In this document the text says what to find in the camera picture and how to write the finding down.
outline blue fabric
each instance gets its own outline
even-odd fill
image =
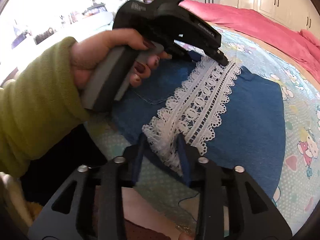
[[[137,142],[141,127],[165,107],[166,99],[194,67],[195,63],[163,60],[142,86],[128,90],[114,105],[113,122],[131,144]],[[206,156],[219,166],[244,166],[272,198],[285,152],[281,88],[243,67],[231,90],[227,112],[221,115],[221,126],[215,128],[215,139],[207,142]]]

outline cartoon print bedding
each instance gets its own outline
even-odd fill
[[[215,28],[222,35],[221,50],[229,59],[234,58],[239,65],[246,66],[252,73],[276,82],[281,87],[286,149],[273,202],[295,234],[320,199],[320,93],[295,67],[255,42],[228,30]],[[181,42],[178,44],[187,50],[203,53],[193,46]],[[111,129],[104,115],[95,116],[86,127],[108,158],[121,155],[129,145],[123,136]],[[157,183],[149,178],[156,178]],[[194,228],[197,193],[173,180],[147,159],[143,160],[137,191],[184,230]]]

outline green sleeve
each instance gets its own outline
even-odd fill
[[[46,50],[15,82],[0,90],[0,171],[22,176],[88,118],[70,73],[74,38]]]

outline lace ribbon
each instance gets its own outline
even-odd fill
[[[180,132],[201,155],[207,152],[206,141],[215,137],[213,129],[221,125],[220,114],[227,110],[230,87],[240,73],[235,62],[223,67],[207,56],[202,57],[174,96],[167,99],[166,107],[158,110],[158,117],[142,127],[152,150],[165,165],[181,174],[175,149],[175,138]]]

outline silver screw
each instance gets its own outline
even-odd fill
[[[244,172],[244,167],[242,167],[242,166],[236,166],[236,167],[235,167],[235,171],[236,171],[236,172],[239,172],[239,173],[242,173],[242,172]]]
[[[206,157],[200,157],[200,158],[198,159],[198,162],[205,164],[205,163],[208,163],[209,160],[208,160]]]
[[[115,163],[124,163],[125,162],[125,158],[122,157],[122,156],[118,156],[118,157],[114,158],[113,161]]]
[[[78,167],[78,171],[79,172],[86,172],[88,170],[89,170],[89,168],[86,165],[81,165],[81,166]]]

